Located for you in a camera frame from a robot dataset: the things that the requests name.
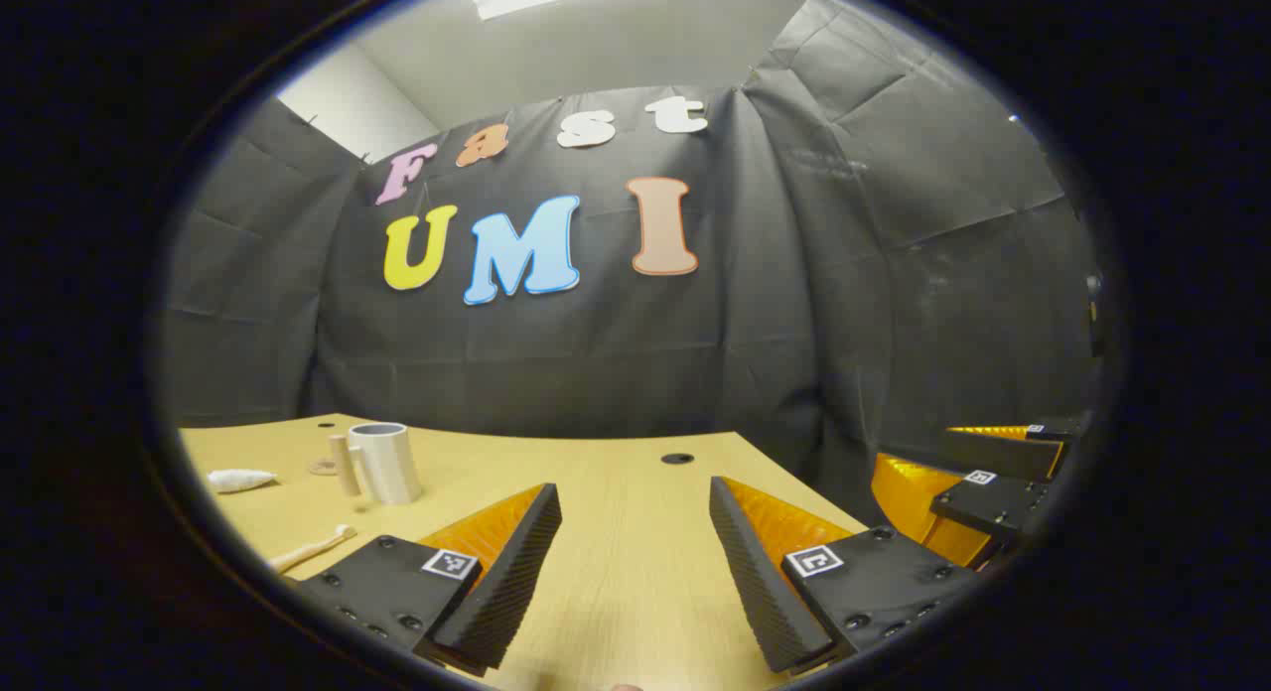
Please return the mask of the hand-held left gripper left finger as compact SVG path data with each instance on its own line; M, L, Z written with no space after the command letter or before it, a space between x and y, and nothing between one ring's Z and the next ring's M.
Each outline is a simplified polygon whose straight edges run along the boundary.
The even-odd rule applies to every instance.
M296 591L364 635L483 674L503 663L562 520L555 484L536 484L422 540L380 533Z

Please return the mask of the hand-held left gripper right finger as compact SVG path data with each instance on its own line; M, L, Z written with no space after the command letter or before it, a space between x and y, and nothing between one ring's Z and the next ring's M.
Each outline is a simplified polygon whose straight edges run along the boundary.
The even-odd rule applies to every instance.
M976 572L891 525L852 533L727 476L709 514L768 668L798 674L904 635Z

